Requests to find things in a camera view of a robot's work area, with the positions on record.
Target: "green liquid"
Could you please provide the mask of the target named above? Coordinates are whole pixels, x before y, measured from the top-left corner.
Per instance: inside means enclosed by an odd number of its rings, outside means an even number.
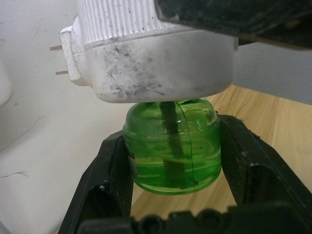
[[[125,144],[132,177],[141,188],[178,195],[210,185],[221,170],[219,120],[211,104],[176,102],[178,134],[168,135],[160,103],[140,103],[128,113]],[[178,142],[178,151],[173,149]]]

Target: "green plastic refill bottle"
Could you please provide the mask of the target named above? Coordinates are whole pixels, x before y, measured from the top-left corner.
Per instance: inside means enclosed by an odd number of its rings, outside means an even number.
[[[147,191],[192,193],[220,174],[220,121],[205,99],[138,103],[123,134],[132,178]]]

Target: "white wall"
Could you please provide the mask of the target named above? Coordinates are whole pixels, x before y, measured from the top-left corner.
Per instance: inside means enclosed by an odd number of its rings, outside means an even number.
[[[131,106],[101,102],[55,75],[66,65],[49,47],[75,15],[75,0],[0,1],[0,54],[14,88],[0,108],[0,177],[27,175],[0,178],[0,221],[14,234],[60,225],[80,176]],[[235,58],[237,84],[312,103],[312,53],[254,44]]]

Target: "wooden table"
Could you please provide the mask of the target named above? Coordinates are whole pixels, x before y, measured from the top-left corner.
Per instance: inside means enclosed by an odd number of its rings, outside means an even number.
[[[273,146],[312,191],[312,106],[236,86],[207,98],[220,114],[233,115]],[[134,187],[132,215],[167,218],[173,211],[204,208],[224,212],[235,205],[223,172],[208,188],[179,196],[155,195]]]

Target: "white object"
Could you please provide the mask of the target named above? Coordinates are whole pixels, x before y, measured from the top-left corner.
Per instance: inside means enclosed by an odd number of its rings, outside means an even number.
[[[0,58],[0,106],[8,102],[12,96],[12,84]]]
[[[160,22],[153,0],[78,0],[60,39],[70,80],[106,102],[200,98],[233,79],[233,37]]]

